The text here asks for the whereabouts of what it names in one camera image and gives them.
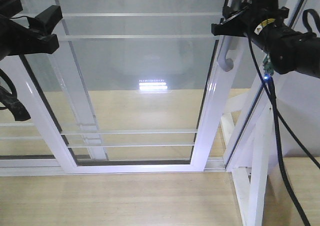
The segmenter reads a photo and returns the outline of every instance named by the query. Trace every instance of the wooden floor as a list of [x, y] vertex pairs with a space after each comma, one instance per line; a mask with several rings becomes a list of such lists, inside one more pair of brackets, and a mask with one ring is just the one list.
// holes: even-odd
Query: wooden floor
[[241, 226], [228, 173], [0, 178], [1, 226]]

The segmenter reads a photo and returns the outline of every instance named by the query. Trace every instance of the yellow label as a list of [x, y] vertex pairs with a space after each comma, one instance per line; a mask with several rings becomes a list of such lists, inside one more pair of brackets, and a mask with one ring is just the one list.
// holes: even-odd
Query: yellow label
[[266, 19], [263, 22], [261, 22], [254, 30], [255, 34], [259, 35], [260, 32], [263, 30], [263, 28], [265, 28], [270, 23], [273, 23], [275, 20], [276, 19], [274, 19], [274, 18], [270, 18], [270, 19]]

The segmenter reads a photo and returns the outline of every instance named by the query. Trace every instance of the black strap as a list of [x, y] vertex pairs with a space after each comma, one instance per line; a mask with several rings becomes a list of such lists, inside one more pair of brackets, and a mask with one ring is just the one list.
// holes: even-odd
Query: black strap
[[[15, 85], [13, 84], [13, 82], [10, 80], [10, 78], [7, 76], [7, 74], [5, 74], [5, 72], [3, 70], [0, 69], [0, 77], [5, 81], [5, 83], [8, 85], [8, 87], [10, 88], [11, 90], [11, 94], [12, 96], [14, 97], [17, 97], [18, 94], [17, 94], [17, 90], [16, 90], [16, 87]], [[0, 110], [5, 110], [7, 109], [7, 107], [5, 106], [0, 106]]]
[[311, 16], [313, 17], [315, 26], [318, 29], [318, 32], [320, 33], [320, 17], [319, 17], [319, 14], [314, 9], [307, 9], [303, 11], [303, 14], [302, 14], [303, 25], [308, 30], [308, 32], [312, 32], [312, 28], [308, 22], [308, 13], [310, 13]]

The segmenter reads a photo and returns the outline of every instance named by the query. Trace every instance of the wire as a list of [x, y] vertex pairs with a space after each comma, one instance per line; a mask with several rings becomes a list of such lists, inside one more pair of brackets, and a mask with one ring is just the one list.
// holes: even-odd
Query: wire
[[22, 18], [22, 17], [28, 17], [27, 15], [22, 15], [22, 16], [18, 16], [18, 17], [11, 17], [9, 19], [19, 19], [19, 18]]
[[279, 162], [279, 169], [281, 172], [281, 176], [285, 185], [286, 190], [288, 191], [290, 198], [292, 199], [292, 202], [294, 203], [294, 206], [296, 207], [298, 213], [300, 214], [300, 217], [303, 221], [303, 224], [305, 226], [311, 226], [310, 222], [301, 207], [287, 176], [286, 169], [285, 169], [285, 164], [284, 164], [284, 159], [282, 155], [282, 146], [281, 146], [281, 137], [280, 137], [280, 128], [279, 128], [279, 119], [278, 119], [278, 114], [277, 114], [277, 102], [276, 102], [276, 92], [275, 92], [275, 85], [273, 82], [272, 77], [268, 79], [268, 87], [270, 90], [270, 95], [271, 95], [271, 105], [273, 108], [273, 120], [274, 120], [274, 130], [275, 130], [275, 140], [276, 140], [276, 149], [277, 149], [277, 157], [278, 157], [278, 162]]
[[310, 15], [313, 17], [313, 20], [315, 22], [315, 26], [318, 29], [318, 32], [320, 33], [320, 16], [319, 16], [318, 12], [314, 9], [307, 9], [307, 10], [303, 11], [303, 14], [302, 14], [303, 25], [305, 26], [305, 28], [307, 29], [308, 32], [312, 32], [312, 28], [311, 28], [309, 21], [308, 21], [308, 13], [310, 13]]
[[[260, 78], [260, 81], [262, 83], [262, 86], [264, 88], [264, 90], [266, 91], [266, 94], [269, 98], [269, 100], [271, 101], [271, 96], [269, 93], [269, 90], [266, 86], [265, 80], [263, 79], [261, 72], [259, 70], [259, 66], [257, 63], [257, 59], [255, 57], [255, 53], [252, 47], [252, 42], [251, 42], [251, 35], [249, 33], [249, 31], [247, 32], [247, 38], [248, 38], [248, 42], [249, 42], [249, 49], [250, 49], [250, 53], [254, 62], [254, 66], [255, 69], [258, 73], [258, 76]], [[287, 124], [287, 122], [284, 120], [284, 118], [282, 117], [281, 113], [277, 111], [278, 117], [280, 118], [281, 122], [283, 123], [284, 127], [288, 130], [288, 132], [290, 133], [290, 135], [293, 137], [293, 139], [297, 142], [297, 144], [301, 147], [301, 149], [305, 152], [305, 154], [314, 162], [314, 164], [320, 169], [320, 163], [315, 159], [315, 157], [309, 152], [309, 150], [302, 144], [302, 142], [298, 139], [298, 137], [294, 134], [294, 132], [292, 131], [292, 129], [289, 127], [289, 125]]]
[[[14, 97], [17, 97], [17, 90], [16, 90], [16, 87], [15, 85], [13, 84], [13, 82], [11, 81], [11, 79], [7, 76], [7, 74], [2, 70], [0, 69], [0, 78], [2, 78], [5, 83], [8, 85], [8, 87], [10, 88], [11, 90], [11, 95], [13, 95]], [[0, 110], [6, 110], [7, 107], [6, 106], [0, 106]]]

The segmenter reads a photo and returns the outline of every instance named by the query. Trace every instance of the wooden surface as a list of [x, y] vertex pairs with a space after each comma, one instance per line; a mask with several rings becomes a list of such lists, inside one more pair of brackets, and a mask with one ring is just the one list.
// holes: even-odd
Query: wooden surface
[[241, 226], [228, 173], [0, 178], [2, 226]]
[[[320, 171], [309, 158], [284, 158], [286, 171], [306, 216], [312, 226], [320, 225]], [[302, 226], [280, 175], [278, 166], [270, 174], [264, 226]]]

